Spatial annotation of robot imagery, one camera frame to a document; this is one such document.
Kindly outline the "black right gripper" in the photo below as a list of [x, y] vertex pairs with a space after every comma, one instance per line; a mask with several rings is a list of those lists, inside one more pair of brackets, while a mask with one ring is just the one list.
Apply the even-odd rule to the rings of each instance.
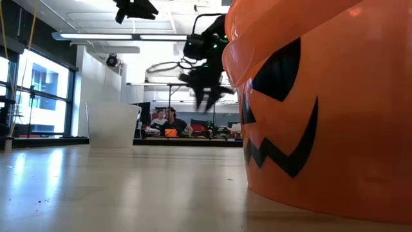
[[187, 38], [183, 49], [184, 55], [197, 61], [205, 61], [202, 64], [192, 66], [188, 73], [180, 74], [178, 78], [193, 89], [196, 98], [196, 111], [200, 109], [205, 94], [208, 95], [205, 107], [205, 112], [207, 112], [222, 97], [222, 93], [235, 93], [231, 87], [221, 85], [223, 73], [221, 57], [228, 43], [227, 36], [219, 34], [194, 34]]

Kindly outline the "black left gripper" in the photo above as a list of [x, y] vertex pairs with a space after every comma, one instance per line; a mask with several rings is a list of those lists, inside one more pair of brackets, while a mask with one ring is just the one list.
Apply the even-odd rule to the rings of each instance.
[[155, 20], [159, 11], [149, 0], [113, 0], [118, 8], [115, 16], [115, 21], [118, 24], [122, 24], [125, 16], [128, 18], [139, 18]]

